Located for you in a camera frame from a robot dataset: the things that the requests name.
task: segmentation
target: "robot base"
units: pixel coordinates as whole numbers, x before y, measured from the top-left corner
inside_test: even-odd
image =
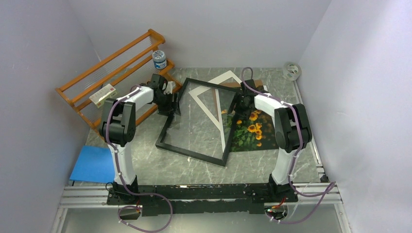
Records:
[[[128,184],[127,188],[134,192],[138,192],[137,177],[133,183]],[[113,182],[113,187],[109,189],[109,195],[107,196],[108,205],[133,205],[139,200],[138,196],[129,194],[121,183]]]
[[[276,197],[276,199],[286,198],[288,202],[297,202],[297,194],[292,189],[292,187],[287,183],[284,185],[277,185],[273,180],[272,175],[269,175],[269,182],[267,183],[269,196]]]

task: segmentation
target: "orange wooden rack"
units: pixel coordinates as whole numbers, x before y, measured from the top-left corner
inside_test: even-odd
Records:
[[[70,99],[65,94],[65,91],[67,91],[70,87],[74,86],[75,84],[77,84],[81,80],[85,79],[86,77],[91,75],[93,72],[97,71],[99,68],[102,68],[104,65],[106,65],[107,63],[109,63],[110,61],[115,59],[116,57],[120,56],[121,54],[125,53],[130,48],[137,45],[139,42],[143,41],[147,37],[150,37],[151,45],[149,47],[147,47],[146,49],[144,49],[139,54],[137,54],[136,56],[134,56],[132,59],[130,59],[127,62],[125,62],[124,64],[118,66],[116,69],[114,69],[109,74],[105,75],[104,77],[98,79],[97,81],[94,81],[94,83],[92,85],[85,88],[83,91],[81,91],[75,97]],[[115,52],[112,55],[105,58],[104,60],[100,61],[99,63],[97,63],[96,65],[94,65],[90,69],[88,69],[86,72],[84,72],[81,75],[77,76],[76,78],[74,78],[73,80],[68,82],[67,84],[56,88],[56,91],[73,108],[73,110],[75,112],[77,112],[77,114],[91,127],[91,129],[93,129],[95,132],[98,133],[97,127],[100,124],[101,119],[99,118],[95,121],[92,121],[91,119],[87,118],[81,112],[82,109],[84,109],[85,107],[87,107],[89,104],[92,103],[92,101],[88,97],[93,93],[93,91],[95,91],[95,90],[99,89],[100,87],[102,87],[102,85],[104,85],[107,81],[111,80],[113,77],[115,77],[121,71],[128,68],[133,63],[136,63],[145,54],[148,54],[152,51],[158,50],[158,46],[160,44],[163,44],[163,43],[165,43],[165,38],[161,34],[157,33],[156,31],[154,31],[152,29],[149,29],[145,34],[138,37],[134,41],[130,42],[128,45],[124,46],[123,48],[121,48],[117,52]],[[151,53],[150,53],[150,56],[147,56],[146,58],[141,60],[139,63],[137,63],[137,65],[131,67],[130,69],[126,69],[125,73],[123,73],[122,75],[120,75],[117,78],[115,78],[114,80],[112,80],[110,82],[110,84],[112,86],[116,87],[116,85],[118,83],[123,81],[125,78],[127,78],[129,75],[131,75],[135,71],[139,70],[143,65],[145,65],[146,63],[148,63],[151,60],[152,60],[152,56],[151,56]],[[159,74],[164,76],[168,81],[174,81],[176,83],[176,87],[173,90],[174,92],[176,92],[182,87],[182,84],[178,80],[174,79],[168,73],[174,67],[174,63],[170,59],[167,59],[167,64],[168,65],[164,69],[159,70]],[[142,116],[140,116],[136,120],[136,125],[139,125],[142,121],[144,121],[144,119],[146,119],[148,116],[150,116],[156,110],[157,110],[157,105],[153,105],[153,107],[151,107],[148,111],[146,111]]]

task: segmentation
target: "sunflower picture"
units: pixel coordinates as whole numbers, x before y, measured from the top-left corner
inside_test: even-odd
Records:
[[[231,125],[232,117],[228,116],[225,133],[229,133]],[[235,127],[231,152],[279,148],[273,134],[272,117],[260,110],[254,110],[249,118],[237,120]]]

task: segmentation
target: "small jar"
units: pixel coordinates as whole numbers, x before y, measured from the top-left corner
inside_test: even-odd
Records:
[[[162,50],[156,50],[152,54],[156,69],[163,69],[167,66],[166,55]]]

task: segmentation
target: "tape roll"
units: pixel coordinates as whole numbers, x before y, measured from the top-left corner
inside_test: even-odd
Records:
[[[287,62],[283,66],[283,78],[289,81],[295,81],[302,74],[302,70],[298,64]]]

